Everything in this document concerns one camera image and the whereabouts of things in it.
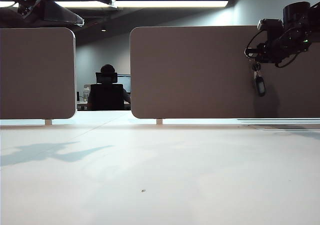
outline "desk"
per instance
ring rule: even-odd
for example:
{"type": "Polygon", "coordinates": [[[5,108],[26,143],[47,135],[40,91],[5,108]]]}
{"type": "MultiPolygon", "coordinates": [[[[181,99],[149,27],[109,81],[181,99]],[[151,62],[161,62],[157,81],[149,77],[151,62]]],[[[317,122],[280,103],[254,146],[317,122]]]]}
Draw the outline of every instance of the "desk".
{"type": "Polygon", "coordinates": [[[191,120],[1,125],[1,224],[319,224],[319,129],[191,120]]]}
{"type": "MultiPolygon", "coordinates": [[[[78,111],[88,111],[88,102],[87,101],[77,101],[76,109],[78,111]]],[[[124,110],[131,110],[131,104],[127,101],[124,101],[124,110]]]]}
{"type": "Polygon", "coordinates": [[[87,101],[77,101],[76,102],[76,109],[78,111],[87,111],[88,110],[88,102],[87,101]]]}

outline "ceiling light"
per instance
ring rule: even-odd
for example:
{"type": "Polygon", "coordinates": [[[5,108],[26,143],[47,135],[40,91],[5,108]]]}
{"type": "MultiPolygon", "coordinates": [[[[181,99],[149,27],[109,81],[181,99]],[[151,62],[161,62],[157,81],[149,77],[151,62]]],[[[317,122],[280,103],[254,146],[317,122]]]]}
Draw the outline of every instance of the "ceiling light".
{"type": "Polygon", "coordinates": [[[228,1],[178,0],[178,1],[116,1],[118,8],[221,8],[228,1]]]}
{"type": "Polygon", "coordinates": [[[0,8],[11,7],[14,4],[14,1],[0,1],[0,8]]]}
{"type": "Polygon", "coordinates": [[[56,1],[58,5],[65,8],[108,8],[109,4],[100,1],[56,1]]]}
{"type": "Polygon", "coordinates": [[[114,1],[114,6],[100,1],[56,1],[65,8],[223,8],[228,1],[114,1]]]}

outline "gray partition panel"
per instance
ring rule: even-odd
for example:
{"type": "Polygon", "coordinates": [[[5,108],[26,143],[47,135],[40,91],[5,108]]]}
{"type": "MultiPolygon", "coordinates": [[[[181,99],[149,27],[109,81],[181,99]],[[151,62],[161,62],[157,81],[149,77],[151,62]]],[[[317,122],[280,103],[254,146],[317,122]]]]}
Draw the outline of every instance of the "gray partition panel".
{"type": "Polygon", "coordinates": [[[75,36],[69,29],[0,29],[0,73],[1,119],[74,115],[75,36]]]}
{"type": "MultiPolygon", "coordinates": [[[[286,68],[262,65],[256,94],[244,55],[256,26],[138,27],[130,35],[137,118],[319,118],[320,44],[286,68]]],[[[264,42],[260,34],[252,43],[264,42]]]]}

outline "ceiling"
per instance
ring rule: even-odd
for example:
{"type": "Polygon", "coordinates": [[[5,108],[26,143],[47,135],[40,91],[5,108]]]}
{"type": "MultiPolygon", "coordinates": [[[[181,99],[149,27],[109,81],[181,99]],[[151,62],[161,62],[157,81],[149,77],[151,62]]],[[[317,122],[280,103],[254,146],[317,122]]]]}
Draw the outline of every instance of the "ceiling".
{"type": "MultiPolygon", "coordinates": [[[[59,0],[59,1],[82,1],[82,0],[59,0]]],[[[176,9],[154,9],[154,8],[96,8],[96,9],[79,9],[69,8],[70,11],[82,17],[85,21],[83,27],[69,24],[46,24],[42,21],[30,22],[17,15],[16,8],[0,8],[0,27],[1,28],[19,28],[19,27],[68,27],[76,34],[87,35],[96,32],[101,33],[102,25],[108,26],[112,31],[117,28],[116,33],[123,30],[131,29],[132,26],[137,27],[139,21],[144,20],[143,26],[152,26],[162,22],[166,22],[179,17],[187,16],[200,12],[198,9],[192,8],[176,8],[176,9]]]]}

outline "office chair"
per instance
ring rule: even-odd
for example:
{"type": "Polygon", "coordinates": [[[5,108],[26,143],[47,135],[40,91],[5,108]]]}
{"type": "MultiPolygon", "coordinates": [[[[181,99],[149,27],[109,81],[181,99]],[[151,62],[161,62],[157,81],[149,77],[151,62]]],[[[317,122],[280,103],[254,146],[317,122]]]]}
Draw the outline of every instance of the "office chair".
{"type": "Polygon", "coordinates": [[[118,74],[96,72],[95,76],[97,84],[90,86],[91,110],[124,110],[124,87],[113,84],[118,81],[118,74]]]}

